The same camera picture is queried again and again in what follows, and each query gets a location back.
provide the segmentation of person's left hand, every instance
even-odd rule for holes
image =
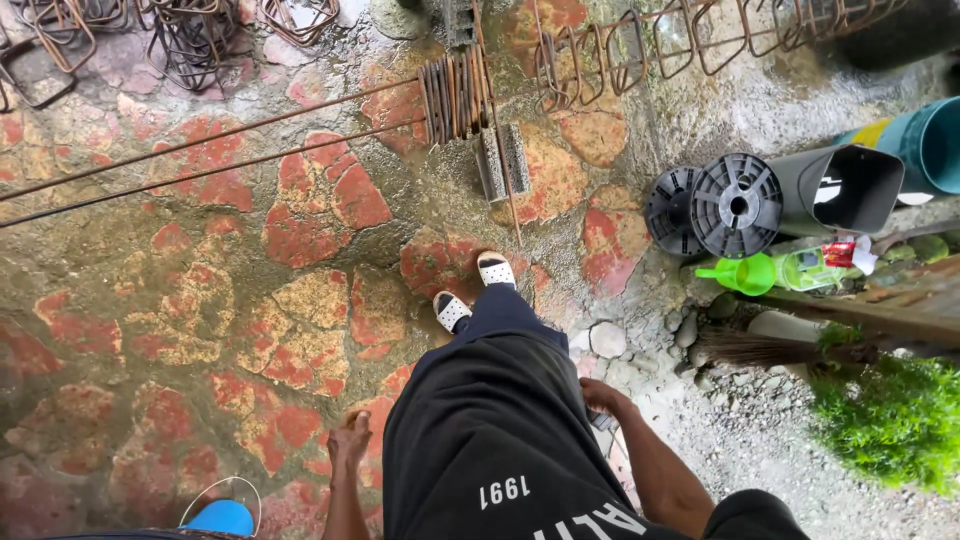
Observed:
[[[367,445],[372,436],[369,411],[355,410],[348,413],[338,428],[330,430],[330,437],[326,441],[326,449],[334,470],[345,467],[347,471],[355,472],[367,453]]]

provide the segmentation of blue plastic object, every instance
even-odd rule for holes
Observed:
[[[902,159],[901,193],[960,194],[960,97],[880,120],[836,142],[863,144]]]
[[[253,534],[253,515],[237,501],[214,501],[181,528],[250,536]]]

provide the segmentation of concrete floor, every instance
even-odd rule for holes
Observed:
[[[429,24],[398,15],[393,0],[342,4],[320,43],[298,49],[241,0],[224,87],[201,94],[157,77],[144,34],[104,37],[75,92],[0,116],[0,181],[26,186],[214,134],[406,77],[443,53]],[[488,4],[509,93],[523,58],[513,46],[535,38],[531,3]],[[625,3],[540,6],[555,30],[615,20]],[[708,19],[715,36],[729,7]],[[6,4],[0,20],[26,35]],[[240,475],[264,497],[260,536],[314,537],[325,434],[360,406],[375,431],[361,497],[381,529],[383,425],[412,363],[444,340],[429,299],[449,288],[471,300],[485,248],[511,256],[524,295],[571,338],[601,320],[626,329],[623,356],[579,355],[581,373],[636,399],[679,384],[662,321],[688,283],[649,246],[640,209],[651,182],[668,167],[793,151],[915,109],[940,95],[936,75],[926,64],[853,75],[804,49],[747,55],[714,78],[697,65],[669,81],[655,74],[622,101],[550,118],[513,103],[504,117],[521,124],[533,184],[518,198],[523,249],[509,211],[483,200],[470,143],[427,149],[419,126],[4,230],[4,536],[175,526],[204,487]],[[386,125],[419,106],[413,86],[383,92],[4,203],[0,218]],[[697,290],[701,301],[717,292]],[[235,490],[210,495],[252,503]]]

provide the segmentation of foot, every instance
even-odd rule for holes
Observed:
[[[433,297],[433,312],[446,331],[454,335],[467,327],[470,315],[473,314],[462,300],[449,291],[438,292],[437,296]]]
[[[510,267],[507,258],[496,251],[487,251],[480,254],[480,257],[477,258],[477,269],[480,270],[480,279],[483,280],[484,285],[506,283],[516,288],[514,269]]]

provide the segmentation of green plastic container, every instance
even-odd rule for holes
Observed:
[[[800,292],[840,284],[847,273],[846,268],[827,266],[820,248],[778,255],[773,258],[773,264],[777,267],[775,285]]]
[[[768,256],[758,253],[741,259],[721,258],[713,268],[700,268],[698,278],[714,278],[728,289],[747,296],[760,296],[773,288],[777,280],[777,266]]]

